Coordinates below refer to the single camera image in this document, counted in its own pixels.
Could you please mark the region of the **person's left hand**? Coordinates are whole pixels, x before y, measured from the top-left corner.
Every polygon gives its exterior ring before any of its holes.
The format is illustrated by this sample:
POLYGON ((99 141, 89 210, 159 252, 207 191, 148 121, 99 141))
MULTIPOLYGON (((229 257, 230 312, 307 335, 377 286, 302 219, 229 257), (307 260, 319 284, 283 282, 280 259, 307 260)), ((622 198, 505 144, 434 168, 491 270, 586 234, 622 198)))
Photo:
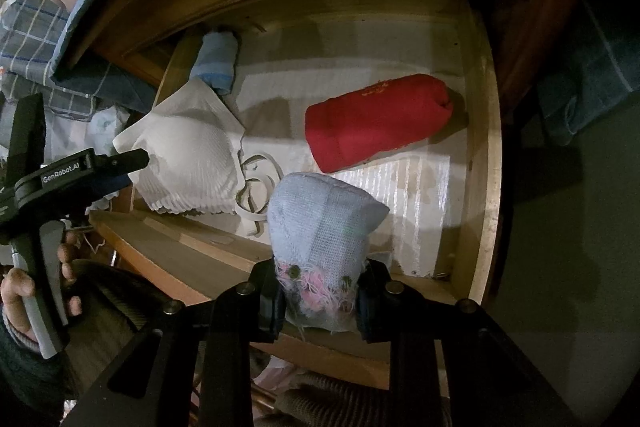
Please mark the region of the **person's left hand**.
MULTIPOLYGON (((64 285, 73 285, 76 275, 72 261, 77 254, 79 236, 75 231, 67 231, 63 243, 58 246, 58 260, 61 263, 61 274, 64 285)), ((36 285, 32 278, 23 270, 12 268, 1 283, 2 312, 6 321, 20 338, 31 343, 38 343, 32 323, 28 318, 24 300, 36 295, 36 285)))

